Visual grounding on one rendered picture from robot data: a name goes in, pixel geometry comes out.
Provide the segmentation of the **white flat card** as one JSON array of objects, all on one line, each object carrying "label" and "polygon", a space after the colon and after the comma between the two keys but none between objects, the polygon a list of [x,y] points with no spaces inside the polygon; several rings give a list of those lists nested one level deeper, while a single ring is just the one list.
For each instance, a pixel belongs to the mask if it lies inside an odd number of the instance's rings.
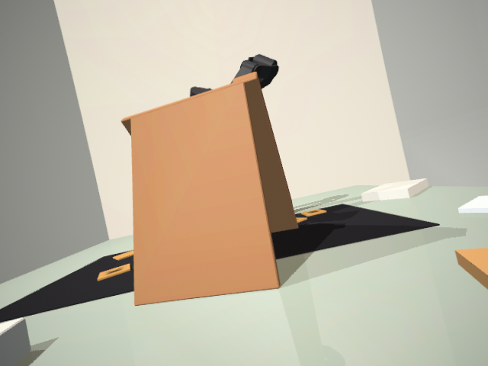
[{"label": "white flat card", "polygon": [[459,213],[488,213],[488,195],[479,196],[458,208]]}]

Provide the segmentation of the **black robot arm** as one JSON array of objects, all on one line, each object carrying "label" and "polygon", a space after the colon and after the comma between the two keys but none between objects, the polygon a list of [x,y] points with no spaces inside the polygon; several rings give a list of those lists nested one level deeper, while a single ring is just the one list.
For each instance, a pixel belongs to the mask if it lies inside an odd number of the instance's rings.
[{"label": "black robot arm", "polygon": [[[272,79],[278,73],[277,61],[261,54],[255,55],[254,57],[249,57],[248,60],[244,60],[242,62],[240,70],[237,72],[234,78],[249,74],[251,72],[257,72],[261,88],[264,88],[266,85],[271,83]],[[191,87],[190,97],[210,90],[212,90],[212,88],[197,86]]]}]

